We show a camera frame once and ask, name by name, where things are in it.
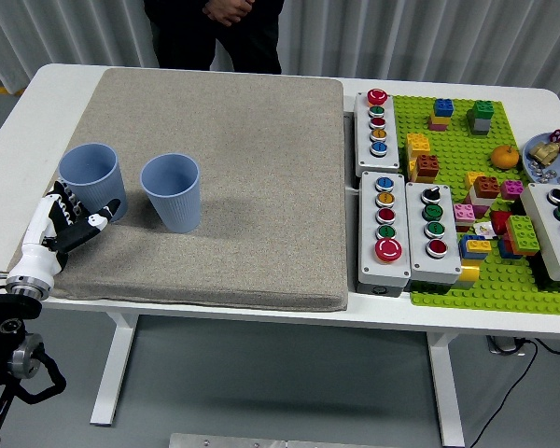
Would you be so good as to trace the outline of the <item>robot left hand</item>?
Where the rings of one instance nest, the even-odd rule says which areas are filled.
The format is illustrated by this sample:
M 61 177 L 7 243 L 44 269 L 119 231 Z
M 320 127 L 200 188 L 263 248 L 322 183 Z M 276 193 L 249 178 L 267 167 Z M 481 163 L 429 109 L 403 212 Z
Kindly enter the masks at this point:
M 55 181 L 23 235 L 21 259 L 7 275 L 7 291 L 38 300 L 47 298 L 68 253 L 98 235 L 119 207 L 120 200 L 113 199 L 91 213 L 66 183 Z

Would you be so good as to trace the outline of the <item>person's right hand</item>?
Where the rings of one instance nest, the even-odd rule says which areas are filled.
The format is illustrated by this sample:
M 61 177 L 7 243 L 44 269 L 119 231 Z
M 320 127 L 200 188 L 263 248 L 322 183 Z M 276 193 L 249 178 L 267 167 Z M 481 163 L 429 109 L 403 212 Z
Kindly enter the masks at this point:
M 212 21 L 231 26 L 236 19 L 236 7 L 229 0 L 210 0 L 203 7 L 203 13 Z

